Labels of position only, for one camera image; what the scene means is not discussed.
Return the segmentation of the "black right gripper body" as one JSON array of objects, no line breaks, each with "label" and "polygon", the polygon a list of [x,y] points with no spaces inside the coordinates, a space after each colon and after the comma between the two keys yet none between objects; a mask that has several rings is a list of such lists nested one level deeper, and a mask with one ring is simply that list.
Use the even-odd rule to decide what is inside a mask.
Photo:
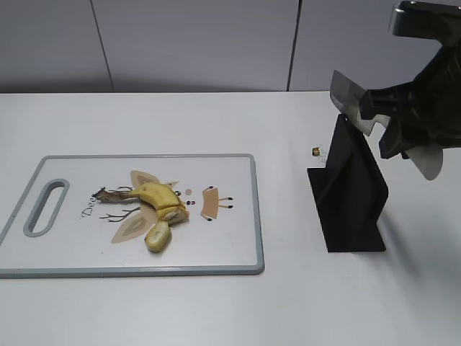
[{"label": "black right gripper body", "polygon": [[403,85],[403,146],[435,143],[460,147],[460,46],[443,46],[416,77]]}]

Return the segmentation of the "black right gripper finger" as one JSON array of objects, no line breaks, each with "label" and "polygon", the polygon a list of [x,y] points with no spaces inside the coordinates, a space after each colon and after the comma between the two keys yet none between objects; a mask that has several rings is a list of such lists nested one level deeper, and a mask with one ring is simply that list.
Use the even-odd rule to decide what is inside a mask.
[{"label": "black right gripper finger", "polygon": [[372,120],[386,115],[391,120],[411,124],[411,84],[399,84],[384,89],[368,89],[359,101],[361,119]]},{"label": "black right gripper finger", "polygon": [[385,128],[380,141],[380,157],[390,159],[404,151],[420,148],[437,150],[427,122],[422,119],[404,117],[380,117],[379,124]]}]

